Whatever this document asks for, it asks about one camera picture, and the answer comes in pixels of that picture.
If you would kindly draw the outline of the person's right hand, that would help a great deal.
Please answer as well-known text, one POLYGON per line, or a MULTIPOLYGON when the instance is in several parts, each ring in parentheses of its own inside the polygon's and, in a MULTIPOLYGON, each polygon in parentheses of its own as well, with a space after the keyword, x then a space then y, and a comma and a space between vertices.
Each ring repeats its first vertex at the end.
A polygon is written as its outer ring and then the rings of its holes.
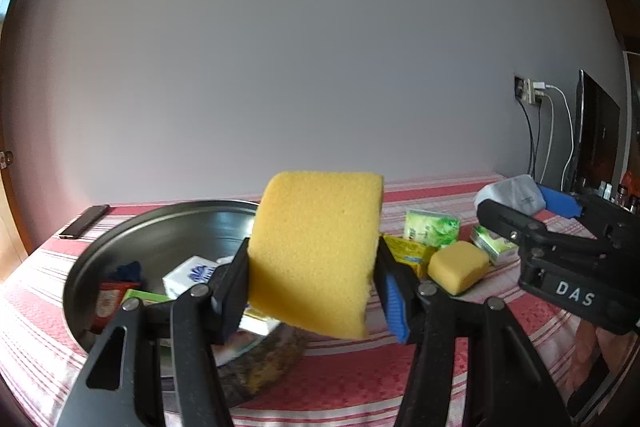
POLYGON ((604 358, 608 370, 617 374, 624 365, 634 340, 634 333, 615 335, 587 321, 580 321, 567 378, 570 390, 577 390, 586 381, 599 355, 604 358))

